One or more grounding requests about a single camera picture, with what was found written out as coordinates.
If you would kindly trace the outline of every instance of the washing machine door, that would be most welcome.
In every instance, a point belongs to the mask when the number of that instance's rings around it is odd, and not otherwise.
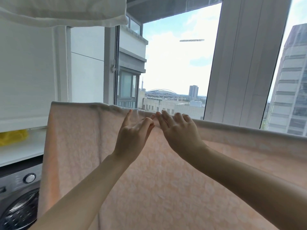
[[[39,184],[23,189],[1,204],[6,208],[0,217],[0,230],[26,230],[37,217]]]

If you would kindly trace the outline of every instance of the sky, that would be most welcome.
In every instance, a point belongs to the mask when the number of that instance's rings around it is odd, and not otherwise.
[[[306,9],[307,0],[292,0],[282,48],[292,26],[307,23]],[[146,73],[140,80],[144,79],[145,89],[169,89],[188,94],[189,86],[197,85],[198,95],[207,95],[220,11],[221,3],[144,24],[143,37],[149,43],[146,47]],[[204,41],[179,42],[182,39]]]

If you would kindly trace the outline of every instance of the shelf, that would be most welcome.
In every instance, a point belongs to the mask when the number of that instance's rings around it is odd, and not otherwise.
[[[0,167],[44,154],[46,128],[31,129],[29,137],[0,147]]]

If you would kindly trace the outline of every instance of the yellow bag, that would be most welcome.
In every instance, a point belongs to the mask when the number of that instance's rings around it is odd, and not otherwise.
[[[23,141],[27,137],[28,137],[27,129],[0,132],[0,147]]]

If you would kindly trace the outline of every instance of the window latch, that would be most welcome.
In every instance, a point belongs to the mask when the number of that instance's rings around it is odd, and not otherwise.
[[[112,73],[114,73],[115,71],[117,71],[117,68],[115,66],[115,59],[113,60],[113,65],[111,65],[111,71]]]

